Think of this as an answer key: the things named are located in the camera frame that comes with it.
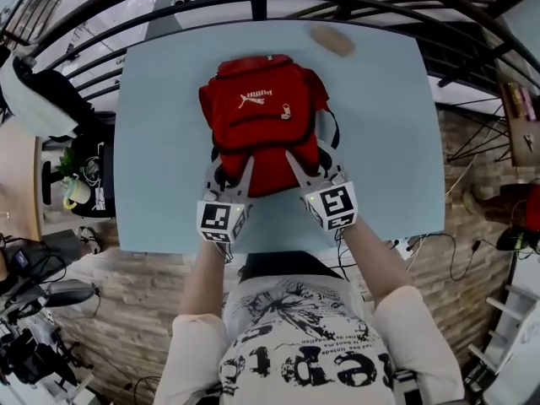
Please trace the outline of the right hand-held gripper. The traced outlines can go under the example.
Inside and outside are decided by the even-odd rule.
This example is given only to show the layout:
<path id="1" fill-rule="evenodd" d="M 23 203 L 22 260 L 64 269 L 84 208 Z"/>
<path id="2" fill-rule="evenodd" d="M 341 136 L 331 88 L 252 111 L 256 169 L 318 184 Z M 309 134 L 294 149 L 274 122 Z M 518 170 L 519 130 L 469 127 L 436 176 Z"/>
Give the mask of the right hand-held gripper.
<path id="1" fill-rule="evenodd" d="M 336 149 L 322 139 L 316 141 L 318 165 L 314 169 L 306 170 L 288 150 L 285 157 L 303 189 L 307 211 L 324 231 L 341 230 L 354 224 L 358 217 L 354 184 L 345 176 Z"/>

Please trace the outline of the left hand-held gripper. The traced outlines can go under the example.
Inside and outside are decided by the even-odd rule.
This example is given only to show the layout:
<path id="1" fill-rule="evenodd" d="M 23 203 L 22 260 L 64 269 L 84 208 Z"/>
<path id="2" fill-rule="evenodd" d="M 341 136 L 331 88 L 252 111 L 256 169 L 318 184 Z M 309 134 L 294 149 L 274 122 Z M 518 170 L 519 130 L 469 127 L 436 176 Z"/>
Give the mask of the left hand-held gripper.
<path id="1" fill-rule="evenodd" d="M 222 161 L 206 170 L 204 193 L 197 202 L 197 232 L 206 241 L 233 244 L 245 228 L 252 204 L 249 198 L 254 159 L 249 158 L 235 189 L 222 192 L 219 176 Z"/>

